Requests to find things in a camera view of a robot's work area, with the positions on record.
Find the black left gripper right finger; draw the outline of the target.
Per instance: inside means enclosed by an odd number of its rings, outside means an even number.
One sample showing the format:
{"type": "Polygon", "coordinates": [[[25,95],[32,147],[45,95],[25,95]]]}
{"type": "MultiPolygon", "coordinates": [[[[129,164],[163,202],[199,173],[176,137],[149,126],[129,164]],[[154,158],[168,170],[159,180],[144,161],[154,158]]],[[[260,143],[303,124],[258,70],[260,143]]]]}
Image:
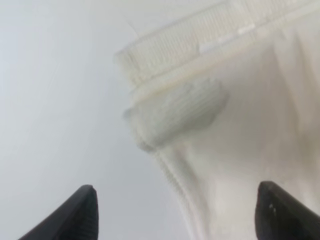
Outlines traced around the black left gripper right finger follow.
{"type": "Polygon", "coordinates": [[[259,240],[320,238],[320,216],[272,181],[258,186],[254,223],[259,240]]]}

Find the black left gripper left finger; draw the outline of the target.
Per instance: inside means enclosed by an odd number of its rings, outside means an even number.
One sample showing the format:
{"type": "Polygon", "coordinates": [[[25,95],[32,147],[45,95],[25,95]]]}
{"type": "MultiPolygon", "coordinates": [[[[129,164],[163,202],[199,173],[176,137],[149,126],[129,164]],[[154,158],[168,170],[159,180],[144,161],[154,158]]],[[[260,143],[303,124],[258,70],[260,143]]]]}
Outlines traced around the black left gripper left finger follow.
{"type": "Polygon", "coordinates": [[[60,207],[21,237],[22,240],[97,240],[99,206],[97,191],[83,185],[60,207]]]}

